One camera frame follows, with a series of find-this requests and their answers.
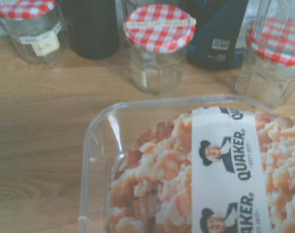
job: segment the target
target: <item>jar label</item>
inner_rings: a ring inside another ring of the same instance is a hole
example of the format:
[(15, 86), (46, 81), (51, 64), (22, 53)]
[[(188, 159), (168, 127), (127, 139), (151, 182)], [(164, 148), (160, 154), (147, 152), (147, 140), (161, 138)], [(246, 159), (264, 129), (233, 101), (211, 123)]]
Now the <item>jar label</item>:
[(193, 25), (196, 25), (195, 18), (144, 22), (127, 21), (124, 23), (124, 27), (126, 27), (127, 29), (148, 29), (156, 27), (188, 27)]
[(143, 87), (147, 87), (146, 72), (144, 70), (141, 70), (139, 67), (137, 67), (132, 61), (131, 61), (131, 68), (132, 68), (134, 77), (136, 79), (136, 82), (139, 82), (140, 84), (142, 84)]
[(54, 35), (44, 41), (32, 43), (32, 47), (37, 57), (41, 57), (56, 51), (60, 47), (60, 43), (58, 37)]
[(270, 232), (253, 113), (193, 110), (191, 134), (192, 200), (200, 200), (192, 202), (191, 232)]
[(16, 39), (20, 41), (21, 44), (32, 45), (37, 56), (45, 56), (59, 49), (60, 43), (57, 34), (61, 29), (62, 24), (59, 21), (52, 30), (46, 33), (37, 36), (16, 37)]

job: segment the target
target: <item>wood grain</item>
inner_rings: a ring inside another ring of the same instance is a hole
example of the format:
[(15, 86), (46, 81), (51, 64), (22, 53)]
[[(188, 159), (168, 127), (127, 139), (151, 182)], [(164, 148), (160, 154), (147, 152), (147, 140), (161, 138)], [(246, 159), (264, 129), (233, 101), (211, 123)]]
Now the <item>wood grain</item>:
[[(78, 231), (83, 141), (101, 110), (120, 101), (234, 94), (238, 73), (188, 62), (174, 92), (153, 96), (133, 85), (122, 34), (107, 59), (83, 59), (69, 48), (46, 65), (22, 61), (10, 38), (0, 37), (0, 233)], [(295, 92), (274, 112), (295, 116)]]

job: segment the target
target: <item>black bottle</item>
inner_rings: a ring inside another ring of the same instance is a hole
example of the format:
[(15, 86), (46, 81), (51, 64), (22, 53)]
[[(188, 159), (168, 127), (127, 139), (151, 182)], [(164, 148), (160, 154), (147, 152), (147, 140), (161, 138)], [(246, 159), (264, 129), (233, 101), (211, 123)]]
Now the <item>black bottle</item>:
[(197, 19), (188, 57), (210, 69), (240, 67), (244, 47), (238, 38), (248, 0), (186, 0), (190, 15)]
[(70, 44), (81, 57), (102, 59), (119, 47), (115, 0), (60, 0)]

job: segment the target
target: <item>orange food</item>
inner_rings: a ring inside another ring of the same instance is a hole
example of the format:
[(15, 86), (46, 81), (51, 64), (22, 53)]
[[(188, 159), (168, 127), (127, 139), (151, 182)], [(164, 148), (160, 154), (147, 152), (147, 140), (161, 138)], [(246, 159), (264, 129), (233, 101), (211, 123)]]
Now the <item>orange food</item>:
[[(256, 113), (275, 233), (295, 233), (295, 119)], [(191, 232), (191, 114), (152, 127), (125, 155), (109, 193), (110, 233)]]

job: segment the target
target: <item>jar lid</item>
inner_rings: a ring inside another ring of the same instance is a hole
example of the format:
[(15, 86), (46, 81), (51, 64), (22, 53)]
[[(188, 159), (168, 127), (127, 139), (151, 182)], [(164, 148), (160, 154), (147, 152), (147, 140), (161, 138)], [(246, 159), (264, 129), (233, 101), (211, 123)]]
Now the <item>jar lid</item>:
[(196, 20), (171, 5), (146, 5), (132, 12), (123, 24), (127, 40), (137, 48), (169, 53), (190, 43)]
[(50, 12), (55, 6), (55, 0), (0, 0), (0, 17), (28, 20)]
[(259, 40), (252, 27), (247, 32), (246, 44), (264, 60), (287, 67), (295, 66), (295, 22), (291, 19), (286, 23), (267, 19)]

